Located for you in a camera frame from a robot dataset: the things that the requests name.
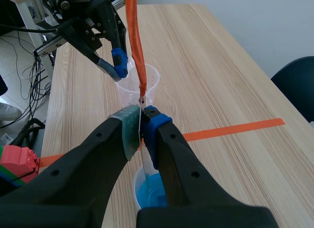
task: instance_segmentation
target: dark chair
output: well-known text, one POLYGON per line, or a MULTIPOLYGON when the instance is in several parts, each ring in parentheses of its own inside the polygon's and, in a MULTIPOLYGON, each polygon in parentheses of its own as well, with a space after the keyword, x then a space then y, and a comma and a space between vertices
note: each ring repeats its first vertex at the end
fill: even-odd
POLYGON ((314 56, 292 61, 271 80, 308 122, 314 121, 314 56))

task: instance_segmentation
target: green gripper pad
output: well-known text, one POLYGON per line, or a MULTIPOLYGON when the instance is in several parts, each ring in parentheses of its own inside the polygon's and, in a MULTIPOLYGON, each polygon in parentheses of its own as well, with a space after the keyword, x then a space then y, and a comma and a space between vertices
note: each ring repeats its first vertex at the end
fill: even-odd
POLYGON ((139 106, 130 105, 109 116, 109 118, 119 119, 122 122, 123 148, 128 161, 139 147, 139 111, 139 106))

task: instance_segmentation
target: measuring cup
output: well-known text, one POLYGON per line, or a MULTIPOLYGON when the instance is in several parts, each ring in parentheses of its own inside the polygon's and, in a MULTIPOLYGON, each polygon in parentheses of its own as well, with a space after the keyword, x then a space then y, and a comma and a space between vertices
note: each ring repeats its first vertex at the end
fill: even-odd
MULTIPOLYGON (((153 105, 155 90, 159 83, 160 75, 158 71, 151 65, 145 64, 146 78, 147 78, 147 90, 145 94, 146 105, 153 105)), ((135 63, 132 58, 128 63, 128 76, 121 79, 119 82, 115 82, 116 88, 119 94, 119 100, 122 107, 126 107, 131 104, 139 105, 139 79, 135 67, 135 63)))
POLYGON ((143 166, 138 168, 133 179, 132 190, 137 211, 145 207, 167 206, 166 194, 159 171, 154 169, 153 163, 151 163, 151 167, 147 167, 146 171, 149 174, 148 190, 145 184, 143 166))

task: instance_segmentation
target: light wood tabletop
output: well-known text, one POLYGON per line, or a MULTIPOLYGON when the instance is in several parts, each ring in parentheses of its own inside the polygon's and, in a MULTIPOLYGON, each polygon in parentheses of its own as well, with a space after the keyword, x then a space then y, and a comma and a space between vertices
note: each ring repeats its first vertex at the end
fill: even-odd
MULTIPOLYGON (((125 10, 118 13, 126 25, 125 10)), ((314 131, 302 115, 204 6, 140 5, 138 22, 145 62, 160 73, 154 106, 181 133, 274 118, 285 122, 189 144, 233 197, 270 208, 280 227, 313 227, 314 131)), ((112 61, 110 50, 104 41, 98 52, 112 61)), ((68 152, 119 109, 110 77, 63 45, 42 156, 68 152)), ((105 227, 135 227, 131 188, 139 166, 136 153, 114 186, 105 227)))

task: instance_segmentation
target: shoe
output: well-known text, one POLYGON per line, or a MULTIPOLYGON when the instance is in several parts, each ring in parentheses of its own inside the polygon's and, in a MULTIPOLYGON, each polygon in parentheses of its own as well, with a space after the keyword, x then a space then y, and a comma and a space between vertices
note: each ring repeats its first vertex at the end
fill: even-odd
POLYGON ((13 121, 19 118, 22 112, 9 104, 0 102, 0 120, 2 121, 13 121))

